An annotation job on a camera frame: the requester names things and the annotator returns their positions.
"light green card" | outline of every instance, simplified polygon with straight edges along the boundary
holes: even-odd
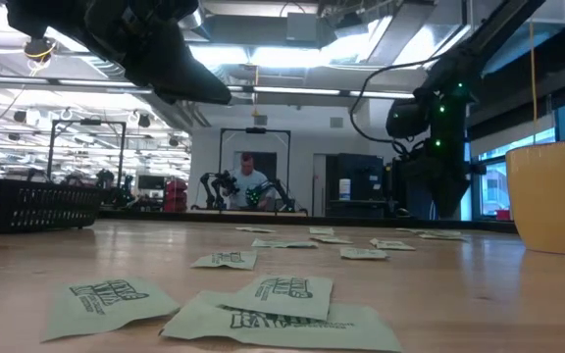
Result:
[[[213,253],[199,258],[191,264],[197,267],[230,267],[233,269],[253,270],[256,264],[256,251],[233,251]]]
[[[311,236],[311,239],[315,239],[329,244],[354,244],[352,241],[344,240],[332,235],[315,235],[315,236]]]
[[[442,229],[412,229],[412,228],[397,228],[400,231],[410,231],[416,234],[424,233],[437,236],[457,236],[461,235],[461,231],[458,230],[442,230]]]
[[[332,304],[326,321],[220,307],[232,294],[203,291],[163,328],[166,337],[229,337],[243,343],[288,348],[400,352],[395,334],[367,306]]]
[[[334,230],[332,228],[309,227],[309,232],[311,234],[334,235]]]
[[[241,231],[264,232],[264,233],[276,232],[275,230],[262,229],[262,228],[257,228],[257,227],[236,227],[235,229],[241,230]]]
[[[339,254],[342,258],[352,260],[384,260],[388,258],[387,253],[383,250],[341,248]]]
[[[423,239],[466,241],[466,238],[461,235],[420,234],[420,237]]]
[[[283,240],[261,240],[254,239],[252,247],[271,247],[271,248],[316,248],[318,244],[313,241],[283,241]]]
[[[321,277],[261,276],[222,304],[243,310],[325,320],[333,281]]]
[[[391,241],[391,240],[378,240],[376,238],[370,240],[372,245],[376,246],[380,250],[402,250],[402,251],[415,251],[416,248],[407,245],[402,241]]]
[[[42,340],[106,332],[134,320],[170,315],[178,308],[174,299],[143,279],[68,284],[56,292]]]

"window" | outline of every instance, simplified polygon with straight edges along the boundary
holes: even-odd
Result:
[[[536,134],[536,143],[548,143],[548,142],[555,142],[555,128],[553,127]],[[531,135],[523,139],[519,139],[517,141],[511,142],[507,145],[493,149],[489,152],[486,152],[479,156],[479,160],[484,161],[486,159],[490,159],[494,157],[502,157],[505,155],[505,153],[509,152],[514,148],[529,146],[532,143],[534,143],[534,137]]]
[[[505,162],[488,165],[488,173],[481,176],[481,195],[481,213],[484,216],[494,216],[496,210],[509,209]]]
[[[498,179],[488,179],[488,200],[498,201]]]

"black basket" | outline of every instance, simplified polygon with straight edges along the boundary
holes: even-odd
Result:
[[[88,227],[100,202],[99,189],[0,179],[0,233]]]

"wooden table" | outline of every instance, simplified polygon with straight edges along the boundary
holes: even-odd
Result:
[[[213,251],[250,249],[257,236],[309,236],[308,227],[264,226],[278,232],[255,234],[236,226],[101,221],[86,230],[0,235],[0,352],[279,351],[222,338],[160,338],[167,319],[38,343],[52,289],[62,282],[145,277],[185,304],[199,290],[235,291],[263,274],[332,278],[334,302],[374,307],[408,353],[565,352],[565,256],[526,251],[517,236],[472,231],[462,243],[337,227],[359,247],[381,237],[418,251],[392,251],[389,262],[350,261],[339,258],[341,245],[323,244],[260,249],[252,272],[188,267]]]

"yellow bowl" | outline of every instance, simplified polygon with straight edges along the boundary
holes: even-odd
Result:
[[[507,153],[511,211],[528,249],[565,254],[565,142]]]

